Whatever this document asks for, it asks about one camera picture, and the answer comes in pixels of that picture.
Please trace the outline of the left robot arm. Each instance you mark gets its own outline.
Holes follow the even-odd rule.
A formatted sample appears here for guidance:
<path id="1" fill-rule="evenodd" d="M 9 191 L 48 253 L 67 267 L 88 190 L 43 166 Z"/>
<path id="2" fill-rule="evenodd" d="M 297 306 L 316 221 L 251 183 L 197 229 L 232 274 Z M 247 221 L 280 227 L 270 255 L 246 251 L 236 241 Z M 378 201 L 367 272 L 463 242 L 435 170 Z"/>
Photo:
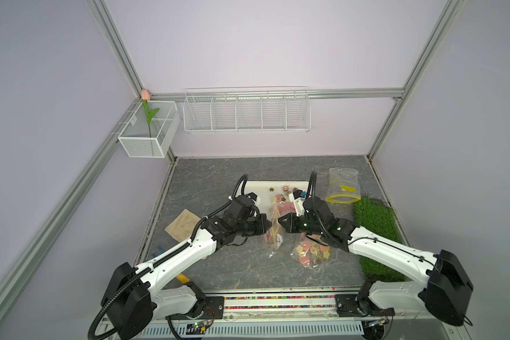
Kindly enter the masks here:
<path id="1" fill-rule="evenodd" d="M 271 224 L 257 206 L 257 196 L 246 193 L 248 176 L 242 175 L 227 202 L 201 218 L 191 235 L 178 245 L 147 262 L 118 266 L 106 287 L 101 309 L 89 326 L 88 339 L 121 339 L 138 335 L 156 317 L 191 314 L 204 299 L 192 283 L 173 290 L 165 302 L 163 288 L 196 262 L 225 246 L 236 246 L 235 238 L 263 235 Z"/>

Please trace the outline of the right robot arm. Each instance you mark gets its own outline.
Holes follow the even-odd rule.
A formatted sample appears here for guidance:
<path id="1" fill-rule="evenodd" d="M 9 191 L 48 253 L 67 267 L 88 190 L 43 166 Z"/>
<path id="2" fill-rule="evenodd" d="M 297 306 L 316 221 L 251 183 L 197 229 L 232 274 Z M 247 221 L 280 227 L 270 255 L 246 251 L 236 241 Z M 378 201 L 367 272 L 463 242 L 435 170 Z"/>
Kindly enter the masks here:
<path id="1" fill-rule="evenodd" d="M 279 218 L 290 234 L 305 234 L 315 241 L 345 252 L 364 256 L 401 273 L 407 282 L 367 282 L 360 290 L 358 307 L 428 312 L 451 326 L 471 325 L 467 316 L 474 291 L 458 257 L 442 249 L 422 251 L 392 241 L 346 218 L 337 218 L 326 201 L 315 194 L 317 173 L 313 171 L 304 196 L 294 199 L 295 212 Z"/>

